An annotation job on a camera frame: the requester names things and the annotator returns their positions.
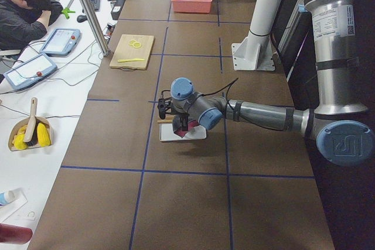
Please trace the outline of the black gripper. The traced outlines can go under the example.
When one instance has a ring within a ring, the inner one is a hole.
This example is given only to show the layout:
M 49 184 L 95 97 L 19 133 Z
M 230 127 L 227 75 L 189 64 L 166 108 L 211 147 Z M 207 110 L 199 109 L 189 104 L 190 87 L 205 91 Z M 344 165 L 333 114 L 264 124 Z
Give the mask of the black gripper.
M 174 114 L 172 128 L 174 131 L 188 131 L 188 114 L 184 111 L 181 111 L 177 108 L 172 109 L 172 113 Z

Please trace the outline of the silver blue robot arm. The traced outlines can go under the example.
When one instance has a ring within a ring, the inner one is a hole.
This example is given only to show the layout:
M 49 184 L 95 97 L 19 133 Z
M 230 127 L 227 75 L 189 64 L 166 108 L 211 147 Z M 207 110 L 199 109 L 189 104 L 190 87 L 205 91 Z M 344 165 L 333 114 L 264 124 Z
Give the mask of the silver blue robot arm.
M 222 119 L 275 131 L 300 131 L 315 140 L 318 151 L 340 166 L 354 166 L 374 156 L 373 130 L 355 120 L 367 111 L 353 84 L 359 65 L 354 27 L 354 0 L 302 0 L 301 12 L 312 16 L 319 105 L 300 111 L 202 94 L 185 77 L 171 85 L 171 98 L 159 116 L 173 115 L 177 136 L 196 127 L 214 128 Z

